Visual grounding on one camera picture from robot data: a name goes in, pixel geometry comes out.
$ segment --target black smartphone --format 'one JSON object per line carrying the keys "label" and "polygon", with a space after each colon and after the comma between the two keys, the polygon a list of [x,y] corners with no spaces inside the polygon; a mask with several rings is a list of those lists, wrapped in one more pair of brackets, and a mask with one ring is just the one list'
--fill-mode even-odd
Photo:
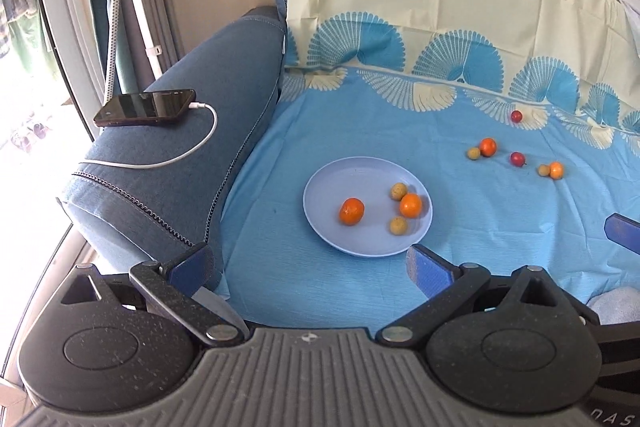
{"label": "black smartphone", "polygon": [[195,99],[193,89],[120,94],[98,111],[94,123],[98,127],[172,123],[187,112]]}

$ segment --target white cloth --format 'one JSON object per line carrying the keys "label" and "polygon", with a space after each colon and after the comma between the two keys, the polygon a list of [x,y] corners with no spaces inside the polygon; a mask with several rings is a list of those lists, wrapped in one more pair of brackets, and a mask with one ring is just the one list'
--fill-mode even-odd
{"label": "white cloth", "polygon": [[[297,45],[299,66],[317,67],[318,61],[314,58],[319,53],[324,57],[333,54],[337,59],[344,56],[343,52],[354,45],[351,41],[366,36],[354,36],[345,30],[345,35],[339,36],[342,47],[336,46],[336,49],[324,45],[322,32],[317,42],[312,39],[319,27],[333,18],[335,24],[327,27],[326,33],[334,35],[336,41],[342,26],[351,28],[352,22],[359,22],[363,16],[375,16],[373,22],[388,23],[396,29],[404,54],[402,61],[395,63],[397,67],[391,69],[403,74],[415,74],[420,54],[427,45],[438,36],[450,33],[454,42],[442,49],[440,63],[444,59],[466,61],[468,69],[466,55],[470,42],[472,47],[486,45],[495,49],[500,57],[502,70],[491,75],[495,82],[485,86],[478,81],[474,84],[476,87],[505,96],[517,94],[520,90],[517,85],[516,89],[510,88],[518,83],[518,75],[520,81],[524,81],[532,75],[547,74],[534,71],[535,64],[525,69],[528,61],[539,58],[540,63],[554,71],[566,66],[567,74],[575,74],[579,79],[577,103],[567,107],[556,103],[567,112],[584,116],[589,113],[580,108],[590,103],[590,99],[594,105],[600,103],[600,99],[615,97],[616,108],[604,123],[625,128],[620,123],[640,108],[640,58],[625,9],[616,0],[287,0],[287,25]],[[355,65],[359,59],[366,58],[355,57],[349,63]],[[478,65],[479,71],[484,68],[479,61],[474,65]],[[320,67],[326,66],[326,63],[320,64]],[[437,74],[431,71],[423,76],[438,78]],[[554,81],[542,79],[541,86],[545,82],[553,84]],[[544,97],[546,84],[541,86],[531,87],[538,91],[527,93],[528,99],[545,102],[540,96]],[[590,93],[593,86],[598,89]],[[592,112],[596,123],[603,123],[598,111]]]}
{"label": "white cloth", "polygon": [[640,0],[619,0],[625,7],[626,18],[636,41],[636,50],[640,55]]}
{"label": "white cloth", "polygon": [[597,295],[587,306],[600,317],[601,324],[619,324],[640,321],[640,291],[620,287]]}

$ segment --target plate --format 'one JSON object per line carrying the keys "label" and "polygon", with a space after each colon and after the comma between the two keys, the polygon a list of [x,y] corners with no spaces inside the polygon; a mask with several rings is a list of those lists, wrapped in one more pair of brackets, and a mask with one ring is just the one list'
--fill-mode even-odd
{"label": "plate", "polygon": [[[389,221],[399,216],[398,202],[389,196],[398,182],[422,198],[422,213],[417,219],[407,219],[405,235],[393,235],[388,228]],[[364,216],[353,227],[338,219],[347,198],[364,203]],[[431,198],[418,178],[395,163],[366,156],[342,158],[319,169],[306,184],[302,205],[306,219],[322,239],[358,257],[402,253],[424,237],[433,218]]]}

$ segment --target tangerine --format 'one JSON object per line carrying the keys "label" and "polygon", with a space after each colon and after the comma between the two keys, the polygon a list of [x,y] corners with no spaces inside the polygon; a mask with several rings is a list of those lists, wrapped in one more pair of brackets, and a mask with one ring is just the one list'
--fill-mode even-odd
{"label": "tangerine", "polygon": [[480,142],[479,149],[482,156],[489,158],[489,156],[493,156],[498,150],[498,144],[493,138],[485,138]]}
{"label": "tangerine", "polygon": [[364,203],[358,198],[349,198],[340,207],[338,219],[345,225],[357,225],[364,216]]}
{"label": "tangerine", "polygon": [[560,162],[549,163],[549,177],[553,180],[561,180],[564,176],[564,166]]}
{"label": "tangerine", "polygon": [[415,219],[422,211],[422,199],[418,194],[407,194],[400,200],[400,214]]}

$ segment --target blue gripper pad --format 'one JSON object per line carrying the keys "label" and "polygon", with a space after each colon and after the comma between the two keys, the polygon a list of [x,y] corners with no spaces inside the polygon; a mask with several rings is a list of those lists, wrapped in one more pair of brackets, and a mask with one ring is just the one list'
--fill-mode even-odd
{"label": "blue gripper pad", "polygon": [[406,272],[428,299],[451,286],[460,269],[422,245],[413,245],[406,253]]}
{"label": "blue gripper pad", "polygon": [[640,255],[640,223],[637,221],[612,214],[604,222],[604,233],[610,241]]}

